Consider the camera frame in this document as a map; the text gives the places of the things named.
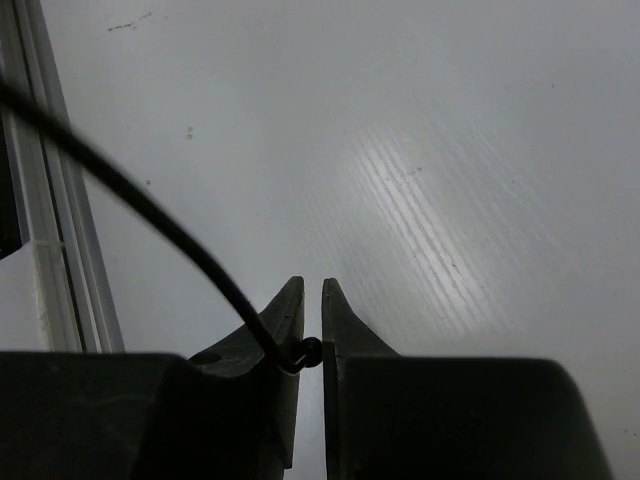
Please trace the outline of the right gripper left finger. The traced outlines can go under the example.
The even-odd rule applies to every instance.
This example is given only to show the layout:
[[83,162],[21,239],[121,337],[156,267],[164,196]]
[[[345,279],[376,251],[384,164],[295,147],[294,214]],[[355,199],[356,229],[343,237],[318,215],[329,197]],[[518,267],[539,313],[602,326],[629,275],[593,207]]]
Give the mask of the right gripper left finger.
[[5,352],[5,479],[279,479],[299,381],[246,327],[191,358]]

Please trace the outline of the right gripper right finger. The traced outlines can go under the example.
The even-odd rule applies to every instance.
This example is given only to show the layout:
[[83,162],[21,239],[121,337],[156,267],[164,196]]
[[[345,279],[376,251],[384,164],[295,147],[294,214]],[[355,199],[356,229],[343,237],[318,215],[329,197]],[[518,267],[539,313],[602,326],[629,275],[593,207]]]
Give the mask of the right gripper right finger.
[[576,384],[531,358],[406,357],[322,291],[331,479],[608,479]]

